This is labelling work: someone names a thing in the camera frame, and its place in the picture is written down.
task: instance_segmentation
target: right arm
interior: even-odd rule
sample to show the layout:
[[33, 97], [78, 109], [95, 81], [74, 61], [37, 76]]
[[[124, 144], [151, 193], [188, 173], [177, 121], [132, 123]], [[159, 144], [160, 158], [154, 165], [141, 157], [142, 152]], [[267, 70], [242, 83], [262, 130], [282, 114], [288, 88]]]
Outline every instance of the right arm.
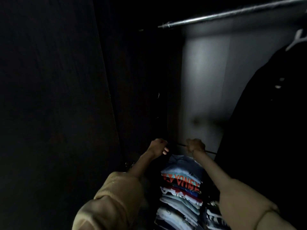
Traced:
[[200, 139], [187, 139], [187, 150], [219, 189], [219, 208], [232, 230], [295, 230], [279, 216], [276, 204], [226, 174], [205, 153], [205, 145]]

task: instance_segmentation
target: dark wooden panel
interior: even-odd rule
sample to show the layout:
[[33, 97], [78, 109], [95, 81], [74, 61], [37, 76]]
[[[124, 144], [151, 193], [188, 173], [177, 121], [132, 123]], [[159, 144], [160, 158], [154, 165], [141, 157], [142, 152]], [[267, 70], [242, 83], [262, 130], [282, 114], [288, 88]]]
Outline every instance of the dark wooden panel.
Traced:
[[93, 3], [1, 6], [1, 229], [69, 229], [122, 165]]

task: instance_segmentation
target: hand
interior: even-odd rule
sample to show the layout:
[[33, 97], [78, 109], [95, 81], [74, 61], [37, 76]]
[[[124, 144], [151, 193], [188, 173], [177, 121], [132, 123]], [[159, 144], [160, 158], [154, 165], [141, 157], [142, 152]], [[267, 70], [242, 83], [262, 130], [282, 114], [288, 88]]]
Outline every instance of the hand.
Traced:
[[156, 159], [162, 154], [166, 155], [167, 152], [169, 152], [169, 149], [165, 147], [166, 145], [167, 145], [166, 140], [162, 138], [155, 139], [150, 143], [150, 146], [147, 149], [147, 151], [153, 152], [154, 154], [153, 159]]
[[205, 151], [205, 144], [200, 139], [187, 139], [186, 150], [193, 152], [194, 150]]

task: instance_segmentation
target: left hand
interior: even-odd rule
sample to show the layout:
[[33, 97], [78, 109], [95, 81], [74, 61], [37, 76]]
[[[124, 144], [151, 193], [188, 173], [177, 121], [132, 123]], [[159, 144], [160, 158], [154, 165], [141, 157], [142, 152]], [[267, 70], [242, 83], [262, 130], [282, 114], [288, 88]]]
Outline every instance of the left hand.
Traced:
[[161, 156], [162, 154], [166, 155], [167, 152], [169, 152], [169, 149], [167, 147], [165, 147], [167, 145], [167, 141], [159, 138], [159, 139], [155, 139], [150, 143], [149, 148], [147, 149], [147, 151], [151, 151], [154, 154], [153, 159], [158, 158], [159, 156]]

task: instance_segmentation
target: gray wall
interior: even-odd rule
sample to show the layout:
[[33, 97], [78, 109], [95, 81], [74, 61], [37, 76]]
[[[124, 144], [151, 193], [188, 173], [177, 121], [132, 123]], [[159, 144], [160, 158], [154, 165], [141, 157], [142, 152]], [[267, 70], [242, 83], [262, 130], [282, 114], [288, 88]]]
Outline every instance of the gray wall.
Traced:
[[92, 0], [1, 0], [0, 229], [69, 229], [120, 170]]
[[181, 77], [168, 77], [168, 83], [181, 81], [168, 90], [168, 102], [177, 102], [173, 94], [178, 90], [181, 94], [179, 108], [168, 107], [169, 138], [179, 143], [200, 138], [207, 150], [217, 152], [247, 82], [274, 52], [293, 40], [306, 7], [184, 27]]

